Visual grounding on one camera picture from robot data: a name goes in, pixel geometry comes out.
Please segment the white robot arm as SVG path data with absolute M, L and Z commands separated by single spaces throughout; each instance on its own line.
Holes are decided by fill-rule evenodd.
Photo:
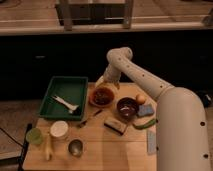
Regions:
M 111 49 L 106 58 L 108 66 L 98 84 L 117 85 L 126 75 L 157 102 L 157 171 L 211 171 L 207 121 L 200 98 L 134 64 L 128 47 Z

